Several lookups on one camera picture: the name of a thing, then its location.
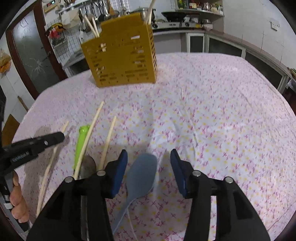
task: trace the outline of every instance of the plastic bag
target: plastic bag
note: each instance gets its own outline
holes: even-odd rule
[[[4,50],[0,49],[0,67],[5,65],[7,62],[11,60],[11,57],[4,52]]]
[[[8,61],[5,65],[0,67],[0,73],[4,74],[7,70],[10,69],[11,62]]]

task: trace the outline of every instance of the white tile wall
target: white tile wall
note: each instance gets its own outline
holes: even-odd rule
[[[281,61],[281,57],[283,55],[284,47],[283,45],[279,44],[278,42],[274,41],[272,38],[264,35],[263,36],[263,43],[262,43],[262,50],[266,51],[279,61]]]
[[[224,32],[256,45],[287,67],[296,68],[296,35],[269,0],[223,0]],[[270,20],[277,21],[277,31]]]

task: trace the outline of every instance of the plastic spoon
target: plastic spoon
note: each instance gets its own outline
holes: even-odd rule
[[[121,220],[131,203],[142,196],[145,196],[153,187],[157,169],[156,156],[143,153],[134,161],[127,173],[126,187],[128,197],[121,207],[116,219],[112,223],[112,233],[114,234]]]

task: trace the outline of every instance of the glass door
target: glass door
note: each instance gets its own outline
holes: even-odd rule
[[[15,68],[31,96],[66,79],[45,35],[41,0],[34,2],[7,28],[6,38]]]
[[[39,37],[34,12],[29,12],[13,29],[13,40],[17,53],[38,93],[58,83],[55,73]]]

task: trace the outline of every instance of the shelf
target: shelf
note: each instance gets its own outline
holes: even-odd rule
[[[184,9],[176,9],[177,12],[184,12],[188,14],[213,14],[215,16],[220,16],[224,17],[223,14],[212,12],[212,11],[207,11],[207,10],[202,10],[202,9],[192,9],[192,8],[184,8]]]

